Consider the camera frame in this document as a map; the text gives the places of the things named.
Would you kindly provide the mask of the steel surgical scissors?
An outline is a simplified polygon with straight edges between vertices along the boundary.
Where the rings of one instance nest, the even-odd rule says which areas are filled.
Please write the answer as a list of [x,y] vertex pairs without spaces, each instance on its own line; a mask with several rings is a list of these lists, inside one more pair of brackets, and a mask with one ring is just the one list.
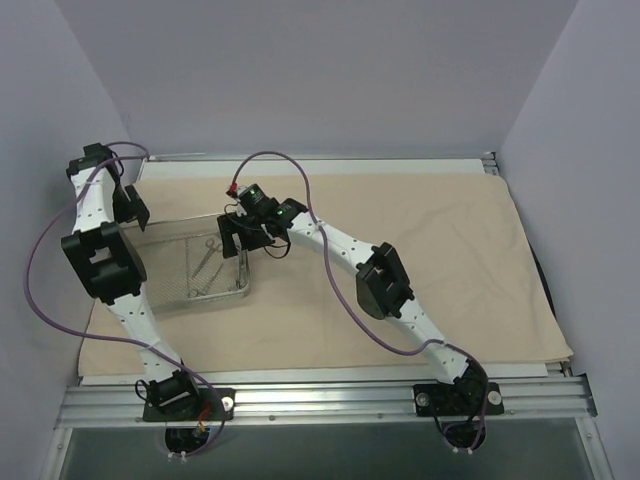
[[222,243],[219,239],[216,239],[215,237],[208,238],[205,241],[204,246],[205,246],[205,253],[192,273],[193,278],[199,275],[201,270],[209,262],[209,260],[213,255],[220,253],[222,251]]

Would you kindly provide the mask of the wire mesh instrument tray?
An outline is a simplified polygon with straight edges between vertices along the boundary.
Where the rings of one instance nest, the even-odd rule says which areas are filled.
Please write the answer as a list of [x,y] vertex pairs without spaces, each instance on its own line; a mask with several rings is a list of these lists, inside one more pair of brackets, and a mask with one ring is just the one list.
[[223,257],[217,216],[204,215],[124,229],[147,272],[146,295],[156,314],[197,311],[250,292],[248,256]]

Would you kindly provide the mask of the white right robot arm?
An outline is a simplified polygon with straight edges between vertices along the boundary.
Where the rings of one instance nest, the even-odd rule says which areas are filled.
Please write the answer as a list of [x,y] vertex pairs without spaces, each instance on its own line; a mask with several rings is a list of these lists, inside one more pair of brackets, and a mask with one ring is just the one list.
[[[228,195],[235,201],[235,210],[218,218],[226,258],[238,253],[235,239],[246,251],[266,248],[281,239],[321,254],[327,279],[347,314],[388,352],[402,357],[423,357],[432,378],[446,385],[444,400],[450,409],[467,412],[487,395],[484,369],[471,354],[448,342],[431,321],[391,244],[361,241],[322,221],[310,207],[294,199],[279,202],[259,193],[255,186],[242,194]],[[411,349],[392,346],[359,318],[337,285],[334,266],[354,279],[360,310],[393,325],[411,343]]]

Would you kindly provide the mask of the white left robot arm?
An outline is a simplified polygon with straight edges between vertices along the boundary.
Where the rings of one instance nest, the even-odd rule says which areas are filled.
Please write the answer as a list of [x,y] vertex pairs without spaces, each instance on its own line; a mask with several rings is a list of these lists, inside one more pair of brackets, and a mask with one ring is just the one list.
[[100,143],[85,146],[83,156],[69,162],[75,224],[61,246],[89,296],[106,306],[140,348],[140,398],[162,414],[190,419],[200,411],[202,395],[162,338],[145,291],[146,269],[122,229],[135,222],[144,230],[150,213],[135,187],[122,183],[120,165],[110,146]]

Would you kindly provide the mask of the beige cloth wrap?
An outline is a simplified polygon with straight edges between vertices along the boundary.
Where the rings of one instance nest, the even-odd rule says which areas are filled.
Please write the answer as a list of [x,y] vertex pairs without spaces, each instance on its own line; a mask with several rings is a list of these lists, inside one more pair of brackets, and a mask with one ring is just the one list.
[[[475,364],[571,355],[514,202],[487,174],[144,181],[125,242],[138,294],[96,302],[84,375],[414,363],[450,383]],[[100,347],[116,335],[125,347]]]

